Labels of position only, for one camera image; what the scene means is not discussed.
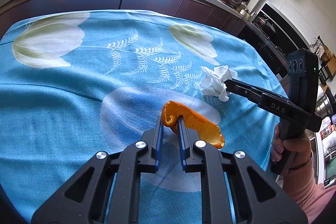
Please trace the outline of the person's right hand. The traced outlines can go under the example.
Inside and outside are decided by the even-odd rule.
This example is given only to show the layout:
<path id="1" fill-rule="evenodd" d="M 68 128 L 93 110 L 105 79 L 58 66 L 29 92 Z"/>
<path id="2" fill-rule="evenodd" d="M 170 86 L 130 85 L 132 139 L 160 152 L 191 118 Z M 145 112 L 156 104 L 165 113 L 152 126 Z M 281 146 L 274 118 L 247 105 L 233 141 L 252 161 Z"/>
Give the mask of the person's right hand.
<path id="1" fill-rule="evenodd" d="M 282 159 L 284 151 L 290 151 L 295 154 L 290 169 L 299 169 L 306 165 L 311 159 L 311 144 L 309 137 L 304 133 L 297 139 L 280 139 L 280 124 L 276 124 L 272 139 L 270 151 L 271 162 L 278 162 Z"/>

